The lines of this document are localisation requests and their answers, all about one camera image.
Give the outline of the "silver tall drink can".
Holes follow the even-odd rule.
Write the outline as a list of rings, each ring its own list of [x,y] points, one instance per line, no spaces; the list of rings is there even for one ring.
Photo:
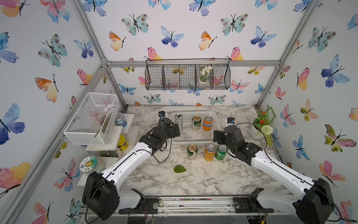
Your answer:
[[[179,126],[179,130],[180,132],[182,131],[182,128],[183,128],[183,115],[180,114],[180,113],[177,113],[175,115],[175,123],[178,124]]]

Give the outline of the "green drink can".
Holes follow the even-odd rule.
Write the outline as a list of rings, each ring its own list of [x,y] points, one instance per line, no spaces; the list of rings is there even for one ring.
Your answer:
[[[216,149],[215,158],[219,161],[223,160],[227,154],[226,145],[219,145]]]

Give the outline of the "orange juice can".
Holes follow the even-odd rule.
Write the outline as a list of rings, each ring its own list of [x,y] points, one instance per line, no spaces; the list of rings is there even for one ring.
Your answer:
[[[213,145],[207,145],[205,148],[204,159],[206,161],[212,161],[216,153],[216,149]]]

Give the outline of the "orange Fanta can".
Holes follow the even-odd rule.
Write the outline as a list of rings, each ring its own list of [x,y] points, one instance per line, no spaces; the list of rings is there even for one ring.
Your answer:
[[[210,131],[213,125],[213,118],[211,116],[206,116],[203,121],[203,130]]]

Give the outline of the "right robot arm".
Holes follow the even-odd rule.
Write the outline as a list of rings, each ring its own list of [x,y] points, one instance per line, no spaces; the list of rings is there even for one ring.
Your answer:
[[[254,199],[262,208],[297,216],[305,224],[328,221],[335,204],[330,185],[324,179],[314,180],[280,163],[258,145],[246,142],[235,125],[215,130],[213,141],[226,145],[236,159],[263,171],[291,192],[287,195],[260,189]]]

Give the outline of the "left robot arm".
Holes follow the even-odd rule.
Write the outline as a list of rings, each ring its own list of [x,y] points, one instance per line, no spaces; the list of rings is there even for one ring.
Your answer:
[[[103,221],[110,218],[117,209],[136,209],[145,196],[132,189],[122,191],[127,177],[144,161],[161,150],[168,139],[180,136],[180,128],[167,117],[161,117],[157,126],[143,135],[134,148],[108,169],[88,175],[82,203]]]

